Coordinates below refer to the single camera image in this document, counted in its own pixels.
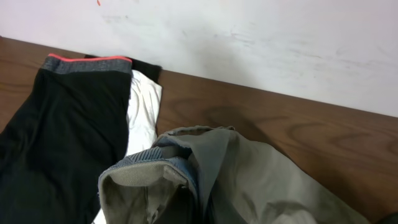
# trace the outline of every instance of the white cloth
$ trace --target white cloth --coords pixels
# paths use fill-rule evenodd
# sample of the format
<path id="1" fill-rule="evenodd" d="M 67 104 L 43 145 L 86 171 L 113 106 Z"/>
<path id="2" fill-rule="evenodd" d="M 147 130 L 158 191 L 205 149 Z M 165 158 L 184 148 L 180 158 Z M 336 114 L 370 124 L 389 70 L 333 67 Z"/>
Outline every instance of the white cloth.
<path id="1" fill-rule="evenodd" d="M 155 125 L 159 114 L 162 87 L 141 72 L 132 71 L 130 99 L 127 108 L 129 143 L 126 155 L 149 149 L 156 140 Z M 106 224 L 102 209 L 95 224 Z"/>

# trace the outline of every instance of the red trim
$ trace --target red trim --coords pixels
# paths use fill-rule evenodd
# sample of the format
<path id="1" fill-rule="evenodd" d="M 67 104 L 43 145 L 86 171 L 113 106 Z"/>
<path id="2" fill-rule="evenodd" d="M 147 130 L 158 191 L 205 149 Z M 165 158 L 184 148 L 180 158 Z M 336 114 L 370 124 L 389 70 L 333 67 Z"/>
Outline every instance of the red trim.
<path id="1" fill-rule="evenodd" d="M 99 61 L 99 60 L 112 60 L 112 59 L 120 59 L 120 60 L 126 60 L 128 62 L 131 62 L 131 59 L 122 57 L 122 56 L 112 56 L 112 57 L 100 57 L 100 58 L 78 58 L 78 59 L 70 59 L 70 58 L 64 58 L 56 54 L 49 54 L 49 57 L 55 57 L 59 60 L 63 60 L 64 62 L 92 62 L 92 61 Z"/>

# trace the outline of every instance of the wooden surface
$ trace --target wooden surface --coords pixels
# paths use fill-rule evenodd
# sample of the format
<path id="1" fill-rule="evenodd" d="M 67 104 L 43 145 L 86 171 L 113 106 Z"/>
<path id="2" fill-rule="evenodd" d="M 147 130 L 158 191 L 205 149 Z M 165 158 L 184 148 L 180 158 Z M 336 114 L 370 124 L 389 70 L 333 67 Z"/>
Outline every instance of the wooden surface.
<path id="1" fill-rule="evenodd" d="M 0 130 L 28 97 L 48 53 L 84 56 L 0 39 Z M 168 71 L 159 83 L 158 133 L 233 125 L 289 156 L 371 222 L 398 212 L 398 118 Z"/>

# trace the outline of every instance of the white wall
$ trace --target white wall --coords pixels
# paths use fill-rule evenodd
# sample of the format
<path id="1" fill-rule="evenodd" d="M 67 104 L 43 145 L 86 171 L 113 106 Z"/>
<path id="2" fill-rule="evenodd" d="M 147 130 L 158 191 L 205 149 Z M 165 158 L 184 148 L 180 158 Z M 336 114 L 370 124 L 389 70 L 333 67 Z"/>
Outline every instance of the white wall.
<path id="1" fill-rule="evenodd" d="M 0 35 L 398 116 L 396 0 L 0 1 Z"/>

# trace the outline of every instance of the gray fabric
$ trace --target gray fabric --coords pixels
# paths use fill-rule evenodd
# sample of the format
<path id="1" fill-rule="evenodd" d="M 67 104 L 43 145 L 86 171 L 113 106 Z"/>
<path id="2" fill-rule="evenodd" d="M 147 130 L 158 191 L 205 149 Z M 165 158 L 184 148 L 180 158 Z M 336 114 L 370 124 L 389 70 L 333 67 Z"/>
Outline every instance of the gray fabric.
<path id="1" fill-rule="evenodd" d="M 170 146 L 192 154 L 142 154 Z M 196 195 L 200 212 L 214 223 L 368 223 L 273 147 L 233 128 L 175 129 L 159 136 L 154 149 L 123 159 L 99 178 L 108 223 L 152 223 L 179 185 Z M 119 203 L 133 197 L 139 206 Z M 237 215 L 241 219 L 231 218 Z"/>
<path id="2" fill-rule="evenodd" d="M 131 62 L 118 58 L 67 62 L 53 56 L 48 56 L 42 65 L 42 69 L 57 74 L 118 71 L 132 75 Z"/>

